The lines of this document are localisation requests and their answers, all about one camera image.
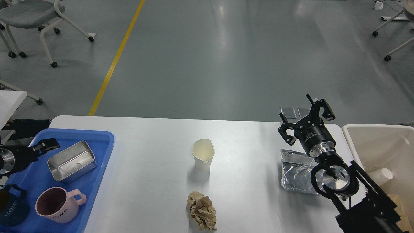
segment yellow floor line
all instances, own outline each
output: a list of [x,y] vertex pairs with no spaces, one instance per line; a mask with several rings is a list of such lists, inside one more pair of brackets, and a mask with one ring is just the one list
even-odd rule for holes
[[141,11],[142,6],[144,5],[144,2],[145,2],[145,0],[141,0],[140,5],[138,6],[137,11],[135,12],[135,15],[131,20],[131,23],[128,27],[128,30],[125,33],[124,39],[122,40],[121,45],[119,46],[118,51],[116,52],[115,58],[112,61],[112,64],[111,64],[111,67],[108,70],[108,73],[106,74],[105,80],[103,81],[102,86],[99,89],[98,94],[96,95],[96,98],[95,98],[94,103],[92,104],[91,110],[89,110],[88,116],[95,115],[96,109],[98,108],[98,105],[99,105],[99,103],[102,99],[102,96],[105,92],[106,86],[108,86],[108,82],[111,79],[113,70],[115,70],[116,64],[118,63],[119,57],[121,56],[122,51],[124,50],[125,44],[128,41],[128,38],[129,38],[129,36],[131,34],[131,31],[132,31],[132,28],[135,25],[135,21],[137,21],[138,15],[140,14],[140,11]]

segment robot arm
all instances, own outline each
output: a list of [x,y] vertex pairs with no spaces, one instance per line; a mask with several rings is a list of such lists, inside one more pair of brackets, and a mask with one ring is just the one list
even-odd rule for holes
[[30,163],[37,161],[39,156],[59,147],[59,143],[54,138],[40,140],[31,147],[0,146],[0,178],[23,171]]
[[[355,162],[348,166],[336,153],[335,140],[325,127],[319,111],[324,109],[322,116],[328,121],[334,120],[328,103],[324,100],[313,100],[306,95],[312,107],[309,115],[296,123],[289,123],[281,113],[281,127],[278,131],[289,145],[299,139],[309,157],[318,163],[311,172],[311,182],[315,190],[330,199],[339,215],[336,220],[345,233],[402,233],[396,225],[400,216],[395,212],[397,205],[384,191],[367,175]],[[294,135],[288,135],[287,130],[293,130]],[[323,190],[317,185],[316,173],[323,172]],[[340,199],[351,198],[359,189],[359,181],[366,187],[366,197],[353,207],[346,209]]]

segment paper cup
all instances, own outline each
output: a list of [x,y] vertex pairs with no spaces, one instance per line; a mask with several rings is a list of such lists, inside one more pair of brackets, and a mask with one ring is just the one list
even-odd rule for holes
[[374,182],[381,186],[385,184],[388,180],[392,179],[394,175],[388,168],[381,168],[376,171],[368,173],[369,177],[374,180]]
[[214,146],[209,139],[200,139],[193,145],[193,156],[198,169],[206,171],[210,169],[214,156]]

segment blue tray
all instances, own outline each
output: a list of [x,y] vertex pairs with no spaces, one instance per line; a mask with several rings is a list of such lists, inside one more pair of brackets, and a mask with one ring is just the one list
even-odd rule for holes
[[[30,212],[27,218],[16,226],[5,227],[0,225],[0,232],[16,233],[81,233],[86,227],[91,213],[99,185],[108,164],[112,152],[114,136],[106,131],[73,130],[73,129],[45,129],[38,133],[31,145],[41,139],[56,138],[60,148],[51,150],[39,157],[39,161],[32,163],[26,170],[12,174],[6,184],[17,184],[27,191],[25,200],[29,203]],[[69,184],[55,181],[48,168],[47,161],[50,157],[63,151],[79,141],[86,141],[95,155],[97,167]],[[80,206],[79,213],[68,223],[56,223],[39,216],[34,205],[37,198],[46,189],[62,187],[66,191],[79,189],[87,197],[87,202]],[[11,193],[20,194],[14,189]]]

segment stainless steel container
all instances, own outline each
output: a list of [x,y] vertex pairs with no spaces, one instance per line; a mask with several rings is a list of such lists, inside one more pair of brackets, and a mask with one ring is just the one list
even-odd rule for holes
[[53,178],[65,184],[94,169],[96,165],[94,153],[85,141],[64,149],[48,160]]

